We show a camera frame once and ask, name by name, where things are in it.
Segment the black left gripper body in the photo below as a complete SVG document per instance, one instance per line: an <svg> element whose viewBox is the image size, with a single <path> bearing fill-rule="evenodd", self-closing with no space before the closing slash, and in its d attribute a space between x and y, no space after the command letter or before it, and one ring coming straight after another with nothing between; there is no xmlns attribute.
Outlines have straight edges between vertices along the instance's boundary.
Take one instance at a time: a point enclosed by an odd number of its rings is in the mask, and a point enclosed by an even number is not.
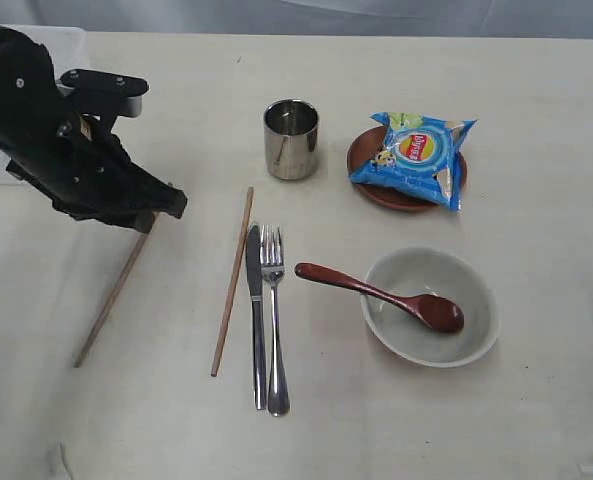
<svg viewBox="0 0 593 480"><path fill-rule="evenodd" d="M69 115L45 134L27 132L5 152L10 174L76 221L141 212L130 202L130 172L138 166L92 117Z"/></svg>

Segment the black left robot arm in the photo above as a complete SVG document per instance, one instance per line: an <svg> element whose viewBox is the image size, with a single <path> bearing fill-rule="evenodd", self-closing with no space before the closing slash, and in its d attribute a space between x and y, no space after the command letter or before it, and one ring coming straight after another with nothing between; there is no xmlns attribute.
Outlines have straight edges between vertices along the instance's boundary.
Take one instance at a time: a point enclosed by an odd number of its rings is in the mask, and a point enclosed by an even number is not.
<svg viewBox="0 0 593 480"><path fill-rule="evenodd" d="M0 151L6 170L76 221L140 233L182 217L185 193L134 163L112 131L135 118L146 80L88 69L61 76L47 48L0 25Z"/></svg>

